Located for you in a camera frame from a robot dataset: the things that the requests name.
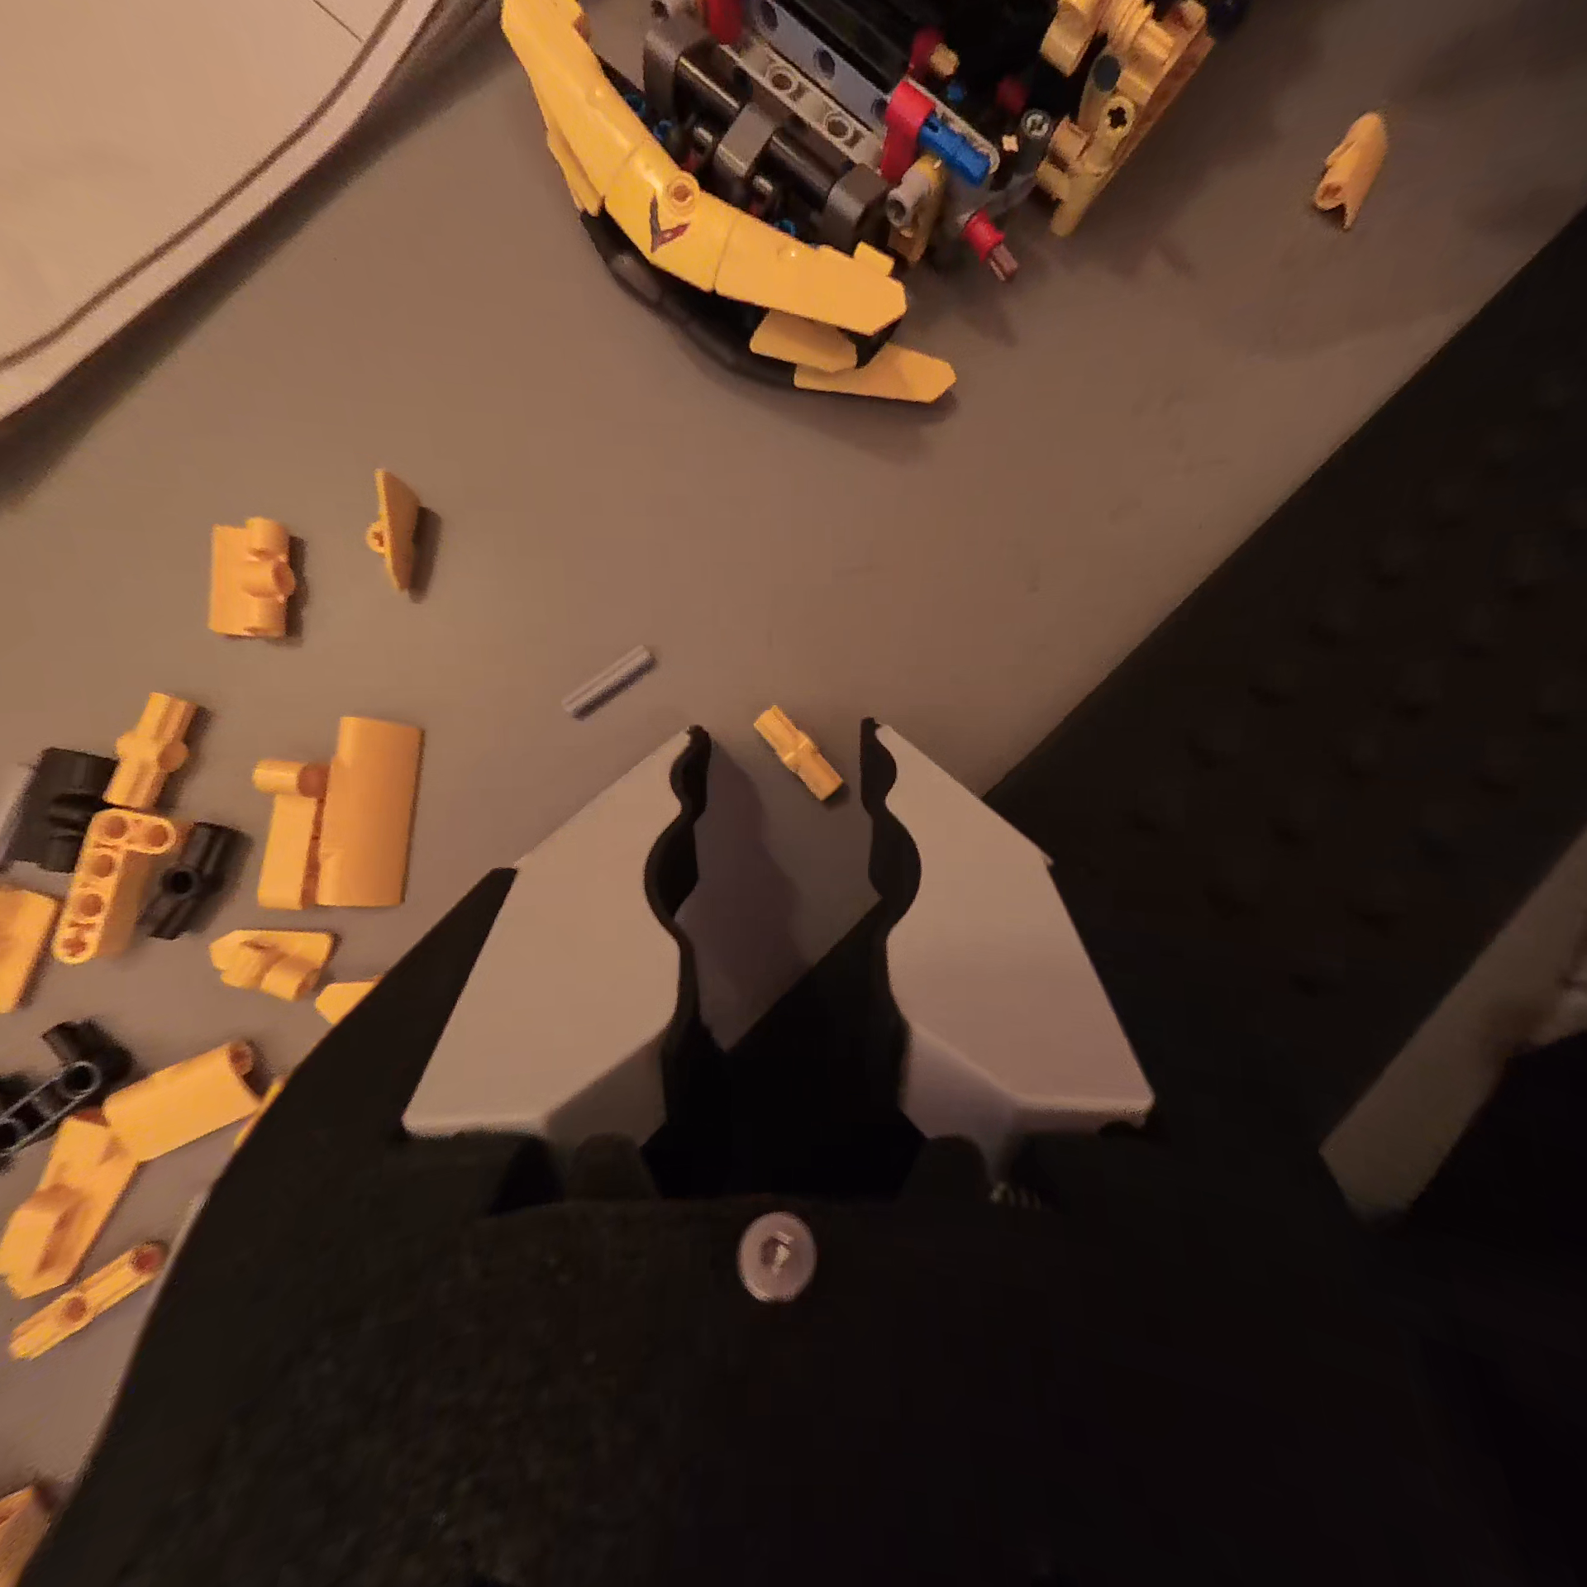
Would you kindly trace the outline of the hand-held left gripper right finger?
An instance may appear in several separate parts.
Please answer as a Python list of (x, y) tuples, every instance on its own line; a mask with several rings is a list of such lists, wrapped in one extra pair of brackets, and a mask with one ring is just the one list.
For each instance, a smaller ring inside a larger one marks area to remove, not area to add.
[(860, 730), (879, 898), (879, 1068), (924, 1138), (996, 1174), (1036, 1136), (1138, 1127), (1155, 1110), (1043, 849), (896, 728)]

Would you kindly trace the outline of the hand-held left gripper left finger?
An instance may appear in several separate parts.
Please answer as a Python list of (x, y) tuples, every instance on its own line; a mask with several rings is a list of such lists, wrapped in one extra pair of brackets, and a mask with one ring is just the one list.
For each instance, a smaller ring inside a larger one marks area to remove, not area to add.
[(405, 1115), (410, 1138), (645, 1146), (720, 1078), (680, 911), (713, 743), (675, 734), (514, 866)]

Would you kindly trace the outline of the yellow connector brick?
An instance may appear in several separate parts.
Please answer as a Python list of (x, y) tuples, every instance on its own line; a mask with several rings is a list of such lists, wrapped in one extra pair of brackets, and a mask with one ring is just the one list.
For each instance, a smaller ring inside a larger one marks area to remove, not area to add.
[(754, 720), (754, 730), (784, 770), (816, 802), (833, 802), (843, 792), (845, 781), (841, 773), (828, 762), (811, 736), (781, 707), (765, 707)]

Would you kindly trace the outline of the yellow toy brick car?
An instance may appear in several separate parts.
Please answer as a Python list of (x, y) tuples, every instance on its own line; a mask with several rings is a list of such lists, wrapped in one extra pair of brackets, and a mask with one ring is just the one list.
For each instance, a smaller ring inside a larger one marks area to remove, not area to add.
[(935, 405), (905, 275), (1009, 284), (1007, 218), (1068, 237), (1247, 4), (648, 4), (641, 80), (584, 4), (503, 4), (548, 150), (612, 278), (767, 384)]

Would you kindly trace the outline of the instruction booklet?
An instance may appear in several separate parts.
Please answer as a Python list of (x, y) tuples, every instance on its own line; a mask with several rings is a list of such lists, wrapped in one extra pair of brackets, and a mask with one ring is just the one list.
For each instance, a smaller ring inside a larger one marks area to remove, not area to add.
[(499, 10), (4, 3), (4, 420), (208, 267)]

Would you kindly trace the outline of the grey desk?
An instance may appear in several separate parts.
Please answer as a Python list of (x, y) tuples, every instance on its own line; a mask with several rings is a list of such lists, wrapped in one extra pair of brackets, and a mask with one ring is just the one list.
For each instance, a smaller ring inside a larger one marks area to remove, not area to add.
[[(1351, 231), (1325, 157), (1379, 112)], [(1072, 239), (1019, 278), (926, 271), (903, 346), (935, 407), (741, 378), (597, 261), (501, 29), (482, 27), (229, 250), (4, 426), (4, 783), (108, 754), (184, 698), (189, 821), (255, 847), (259, 760), (342, 717), (418, 726), (406, 902), (255, 906), (46, 962), (4, 1072), (99, 1019), (142, 1068), (229, 1040), (269, 1074), (310, 1006), (221, 985), (208, 940), (308, 924), (386, 972), (493, 866), (688, 724), (714, 739), (684, 921), (733, 1044), (867, 907), (860, 720), (983, 792), (1584, 208), (1584, 4), (1253, 4)], [(658, 666), (586, 720), (563, 696)]]

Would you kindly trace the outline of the pile of yellow bricks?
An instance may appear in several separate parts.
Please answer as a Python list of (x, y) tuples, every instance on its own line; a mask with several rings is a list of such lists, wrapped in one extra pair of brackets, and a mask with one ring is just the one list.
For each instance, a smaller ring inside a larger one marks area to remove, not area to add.
[[(49, 951), (59, 966), (121, 957), (133, 938), (174, 941), (195, 930), (225, 890), (244, 838), (161, 809), (189, 758), (193, 702), (153, 692), (110, 758), (51, 747), (4, 796), (4, 864), (66, 875), (66, 894), (4, 887), (4, 1013), (15, 1011)], [(255, 790), (270, 800), (257, 904), (397, 907), (405, 902), (424, 734), (406, 724), (344, 717), (329, 762), (259, 760)], [(4, 1225), (4, 1287), (29, 1300), (59, 1293), (21, 1321), (6, 1346), (38, 1359), (157, 1280), (168, 1261), (144, 1242), (89, 1278), (91, 1255), (136, 1170), (208, 1134), (250, 1129), (280, 1091), (252, 1089), (253, 1053), (231, 1042), (153, 1072), (117, 1095), (131, 1057), (91, 1021), (44, 1032), (55, 1068), (104, 1068), (106, 1091), (61, 1123), (36, 1189)]]

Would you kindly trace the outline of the small grey pin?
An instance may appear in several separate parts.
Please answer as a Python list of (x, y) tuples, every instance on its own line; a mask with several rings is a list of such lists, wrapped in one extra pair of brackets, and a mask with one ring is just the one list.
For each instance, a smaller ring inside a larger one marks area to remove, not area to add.
[(616, 662), (603, 668), (584, 685), (563, 696), (561, 711), (575, 722), (584, 722), (595, 711), (618, 700), (635, 683), (643, 681), (658, 666), (656, 654), (648, 647), (635, 647), (624, 652)]

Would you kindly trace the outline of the black long brick beam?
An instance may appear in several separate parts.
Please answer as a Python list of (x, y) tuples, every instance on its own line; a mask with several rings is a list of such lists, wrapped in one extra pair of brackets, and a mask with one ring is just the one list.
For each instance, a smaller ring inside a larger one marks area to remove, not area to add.
[(2, 1079), (2, 1172), (29, 1146), (48, 1140), (76, 1112), (93, 1106), (106, 1091), (104, 1068), (72, 1062), (42, 1083)]

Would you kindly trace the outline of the small yellow curved panel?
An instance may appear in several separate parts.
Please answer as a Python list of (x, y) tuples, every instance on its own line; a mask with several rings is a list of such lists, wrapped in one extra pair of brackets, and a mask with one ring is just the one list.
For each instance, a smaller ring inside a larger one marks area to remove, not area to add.
[(1313, 191), (1313, 208), (1330, 216), (1342, 233), (1357, 225), (1364, 201), (1383, 169), (1387, 148), (1385, 118), (1379, 112), (1366, 112), (1347, 127), (1340, 144), (1325, 157)]

